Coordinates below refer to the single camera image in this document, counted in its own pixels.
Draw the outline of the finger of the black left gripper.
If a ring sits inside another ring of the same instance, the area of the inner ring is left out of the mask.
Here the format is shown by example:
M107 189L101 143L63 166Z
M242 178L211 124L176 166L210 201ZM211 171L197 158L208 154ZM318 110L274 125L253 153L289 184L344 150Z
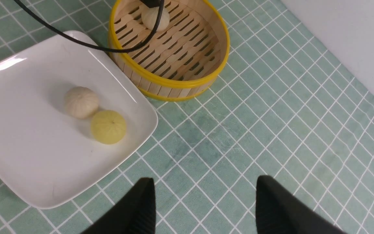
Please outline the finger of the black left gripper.
M160 0L140 0L142 4L148 8L155 8L160 6Z

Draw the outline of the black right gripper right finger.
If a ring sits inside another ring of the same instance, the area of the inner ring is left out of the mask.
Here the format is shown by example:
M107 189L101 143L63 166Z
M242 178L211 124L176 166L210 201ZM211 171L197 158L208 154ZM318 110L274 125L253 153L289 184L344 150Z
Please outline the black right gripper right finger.
M344 234L269 175L256 184L258 234Z

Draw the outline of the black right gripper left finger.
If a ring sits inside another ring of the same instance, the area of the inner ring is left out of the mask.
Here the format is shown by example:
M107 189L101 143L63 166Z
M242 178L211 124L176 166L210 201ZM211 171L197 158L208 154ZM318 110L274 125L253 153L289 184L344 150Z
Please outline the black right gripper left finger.
M156 194L153 178L143 177L83 234L156 233Z

